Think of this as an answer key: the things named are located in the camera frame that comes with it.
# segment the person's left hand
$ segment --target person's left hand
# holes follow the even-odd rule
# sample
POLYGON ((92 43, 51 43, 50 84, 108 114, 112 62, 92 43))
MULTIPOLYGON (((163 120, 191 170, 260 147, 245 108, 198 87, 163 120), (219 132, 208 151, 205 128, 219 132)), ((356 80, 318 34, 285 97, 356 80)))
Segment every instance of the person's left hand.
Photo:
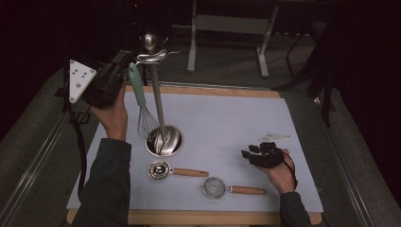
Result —
POLYGON ((91 107, 91 112, 97 117, 111 139, 126 141, 128 114, 124 103, 126 81, 124 80, 120 92, 113 106, 99 109, 91 107))

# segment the sleeve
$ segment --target sleeve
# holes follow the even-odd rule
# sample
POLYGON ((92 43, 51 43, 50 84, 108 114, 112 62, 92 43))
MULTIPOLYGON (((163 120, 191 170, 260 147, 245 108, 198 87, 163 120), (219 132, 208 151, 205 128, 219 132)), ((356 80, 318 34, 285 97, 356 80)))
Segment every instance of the sleeve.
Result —
POLYGON ((73 226, 128 226, 131 145, 102 139, 73 226))
POLYGON ((311 226, 310 217, 297 192, 288 192, 280 196, 281 227, 311 226))

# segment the table leg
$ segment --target table leg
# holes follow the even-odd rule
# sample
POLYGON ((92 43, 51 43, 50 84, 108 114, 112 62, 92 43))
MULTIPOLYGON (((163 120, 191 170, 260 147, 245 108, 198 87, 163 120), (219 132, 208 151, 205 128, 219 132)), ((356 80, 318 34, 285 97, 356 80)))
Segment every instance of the table leg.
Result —
POLYGON ((266 50, 266 46, 268 45, 271 31, 274 26, 274 21, 277 16, 278 8, 279 8, 278 6, 275 6, 271 13, 268 25, 266 27, 266 32, 264 34, 262 46, 256 48, 256 53, 257 53, 257 58, 259 61, 260 73, 261 73, 262 78, 267 78, 269 76, 268 66, 266 64, 266 59, 265 59, 265 50, 266 50))
POLYGON ((195 60, 197 57, 197 0, 192 1, 192 26, 191 26, 191 47, 189 49, 188 66, 186 71, 195 71, 195 60))

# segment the white paper sheet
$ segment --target white paper sheet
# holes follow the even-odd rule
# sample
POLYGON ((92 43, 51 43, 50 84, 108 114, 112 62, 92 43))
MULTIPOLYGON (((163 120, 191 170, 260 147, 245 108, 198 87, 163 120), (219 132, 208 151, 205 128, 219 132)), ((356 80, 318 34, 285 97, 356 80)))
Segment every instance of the white paper sheet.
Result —
MULTIPOLYGON (((147 108, 157 119, 153 94, 146 94, 147 108)), ((127 140, 132 144, 131 205, 140 210, 201 210, 256 211, 279 210, 279 195, 265 173, 242 158, 241 150, 259 145, 258 138, 267 132, 290 135, 292 139, 277 142, 278 148, 288 148, 296 165, 301 194, 308 212, 322 212, 323 207, 305 161, 288 106, 282 98, 237 96, 195 96, 162 94, 165 122, 179 128, 184 135, 183 149, 175 156, 163 159, 172 168, 193 168, 220 177, 227 186, 244 185, 268 189, 266 196, 237 195, 226 192, 220 200, 208 199, 201 188, 206 178, 168 175, 152 180, 148 165, 156 157, 145 149, 136 132, 139 107, 133 93, 126 94, 129 112, 127 140)), ((101 138, 106 132, 99 125, 88 152, 88 172, 96 157, 101 138)), ((78 182, 67 209, 78 208, 78 182)))

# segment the metal measuring cup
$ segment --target metal measuring cup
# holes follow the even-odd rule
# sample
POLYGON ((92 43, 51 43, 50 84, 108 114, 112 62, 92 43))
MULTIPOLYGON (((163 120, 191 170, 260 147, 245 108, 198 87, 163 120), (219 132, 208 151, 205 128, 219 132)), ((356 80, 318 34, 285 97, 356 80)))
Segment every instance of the metal measuring cup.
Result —
POLYGON ((169 174, 187 176, 187 177, 208 177, 209 173, 188 168, 171 168, 167 162, 164 161, 154 161, 148 167, 148 175, 151 179, 162 180, 166 178, 169 174))

